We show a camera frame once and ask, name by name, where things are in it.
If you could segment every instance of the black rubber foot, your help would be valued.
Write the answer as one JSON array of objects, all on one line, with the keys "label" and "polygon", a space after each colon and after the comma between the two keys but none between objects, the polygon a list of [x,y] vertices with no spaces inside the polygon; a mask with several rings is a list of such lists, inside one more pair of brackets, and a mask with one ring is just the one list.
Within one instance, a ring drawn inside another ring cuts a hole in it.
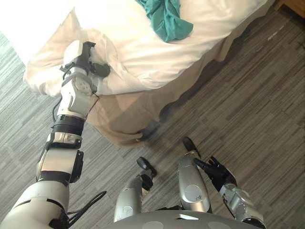
[{"label": "black rubber foot", "polygon": [[137,163],[142,169],[151,170],[152,171],[152,177],[157,176],[157,174],[158,174],[157,170],[154,167],[152,167],[152,165],[144,157],[142,157],[142,156],[139,157],[137,159]]},{"label": "black rubber foot", "polygon": [[193,142],[189,137],[184,137],[184,138],[182,139],[182,142],[183,142],[183,145],[184,145],[184,147],[186,148],[186,150],[187,150],[188,152],[190,152],[190,151],[195,151],[195,152],[198,153],[198,156],[200,157],[200,154],[199,154],[198,149],[196,148],[194,142]]}]

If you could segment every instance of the bed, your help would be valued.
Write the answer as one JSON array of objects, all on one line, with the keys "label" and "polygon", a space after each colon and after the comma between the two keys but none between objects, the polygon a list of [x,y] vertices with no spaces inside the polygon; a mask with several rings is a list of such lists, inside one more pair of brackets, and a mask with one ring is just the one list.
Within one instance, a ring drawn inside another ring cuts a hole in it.
[{"label": "bed", "polygon": [[[0,28],[26,65],[24,81],[33,91],[54,97],[60,95],[65,48],[73,40],[97,43],[96,60],[107,62],[112,72],[93,79],[102,96],[87,121],[115,144],[136,146],[141,130],[159,121],[160,111],[195,84],[207,63],[224,60],[233,40],[274,1],[180,0],[181,18],[194,24],[193,31],[169,43],[155,34],[134,0],[53,1],[47,6],[33,1],[36,8],[30,12],[23,10],[29,3],[21,3],[16,13],[25,20]],[[7,11],[2,17],[12,16]]]}]

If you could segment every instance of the teal cloth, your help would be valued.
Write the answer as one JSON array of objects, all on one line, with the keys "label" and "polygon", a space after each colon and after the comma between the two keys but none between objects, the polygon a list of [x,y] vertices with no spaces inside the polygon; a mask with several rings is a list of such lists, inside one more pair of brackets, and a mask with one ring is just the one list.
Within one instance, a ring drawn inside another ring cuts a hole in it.
[{"label": "teal cloth", "polygon": [[181,40],[193,24],[180,18],[180,0],[137,0],[145,9],[156,34],[165,42]]}]

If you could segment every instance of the wooden furniture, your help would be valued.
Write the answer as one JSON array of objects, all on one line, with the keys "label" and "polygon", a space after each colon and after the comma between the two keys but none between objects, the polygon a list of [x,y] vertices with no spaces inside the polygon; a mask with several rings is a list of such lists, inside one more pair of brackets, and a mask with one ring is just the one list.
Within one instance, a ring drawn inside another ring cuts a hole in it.
[{"label": "wooden furniture", "polygon": [[275,10],[278,10],[283,4],[288,6],[302,18],[305,18],[305,0],[279,0],[275,6]]}]

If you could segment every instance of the black band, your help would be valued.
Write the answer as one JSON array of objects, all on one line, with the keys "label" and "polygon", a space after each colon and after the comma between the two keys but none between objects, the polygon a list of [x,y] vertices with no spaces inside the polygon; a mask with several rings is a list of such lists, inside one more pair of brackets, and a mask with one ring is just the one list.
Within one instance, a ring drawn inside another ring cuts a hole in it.
[{"label": "black band", "polygon": [[62,132],[81,136],[85,120],[70,115],[59,115],[56,118],[52,132]]}]

